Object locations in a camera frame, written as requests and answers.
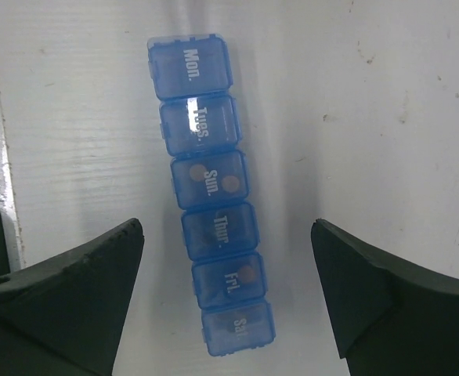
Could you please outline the blue weekly pill organizer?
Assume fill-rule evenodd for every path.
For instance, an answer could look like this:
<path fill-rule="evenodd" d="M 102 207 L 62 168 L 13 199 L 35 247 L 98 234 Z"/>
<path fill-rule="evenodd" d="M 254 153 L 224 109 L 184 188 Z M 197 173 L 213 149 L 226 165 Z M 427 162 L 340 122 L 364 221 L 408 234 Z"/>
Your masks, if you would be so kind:
<path fill-rule="evenodd" d="M 228 46 L 217 34 L 195 34 L 151 38 L 147 51 L 208 353 L 266 346 L 276 332 Z M 203 181 L 190 178 L 194 164 L 206 167 Z M 222 188 L 226 175 L 240 179 L 239 191 Z M 255 269 L 251 284 L 238 279 L 243 265 Z"/>

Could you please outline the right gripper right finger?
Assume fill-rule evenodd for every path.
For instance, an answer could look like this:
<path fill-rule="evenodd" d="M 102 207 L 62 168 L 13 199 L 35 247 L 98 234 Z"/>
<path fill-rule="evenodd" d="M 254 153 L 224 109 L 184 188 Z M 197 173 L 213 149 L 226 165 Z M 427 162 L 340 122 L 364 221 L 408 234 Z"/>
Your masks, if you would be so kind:
<path fill-rule="evenodd" d="M 311 241 L 339 356 L 351 375 L 459 375 L 459 279 L 318 219 Z"/>

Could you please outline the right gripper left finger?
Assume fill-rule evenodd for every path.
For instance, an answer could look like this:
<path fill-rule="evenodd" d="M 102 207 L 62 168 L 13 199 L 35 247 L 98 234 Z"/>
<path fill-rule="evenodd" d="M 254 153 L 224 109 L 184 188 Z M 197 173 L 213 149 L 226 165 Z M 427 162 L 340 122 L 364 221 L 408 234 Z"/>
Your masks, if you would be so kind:
<path fill-rule="evenodd" d="M 111 375 L 143 245 L 132 218 L 0 276 L 0 375 Z"/>

